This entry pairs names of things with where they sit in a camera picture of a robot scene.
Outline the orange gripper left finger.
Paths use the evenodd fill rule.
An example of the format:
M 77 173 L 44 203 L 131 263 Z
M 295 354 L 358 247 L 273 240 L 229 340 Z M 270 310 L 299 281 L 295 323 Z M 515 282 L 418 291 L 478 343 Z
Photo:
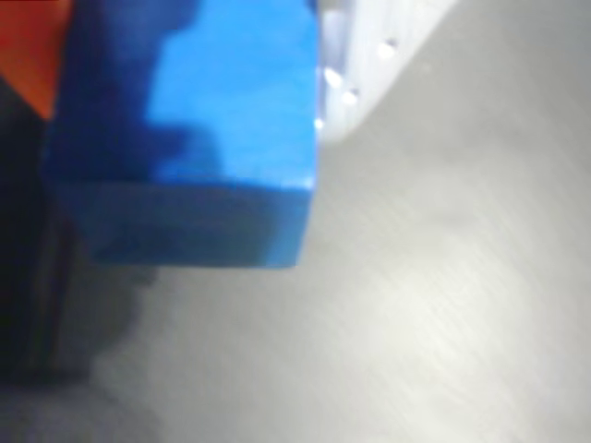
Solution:
M 1 77 L 41 118 L 52 117 L 70 0 L 1 3 Z

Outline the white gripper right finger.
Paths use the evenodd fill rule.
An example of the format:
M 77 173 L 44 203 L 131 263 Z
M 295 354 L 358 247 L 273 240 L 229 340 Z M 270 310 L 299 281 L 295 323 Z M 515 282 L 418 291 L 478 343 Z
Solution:
M 320 1 L 318 138 L 357 130 L 457 5 L 452 0 Z

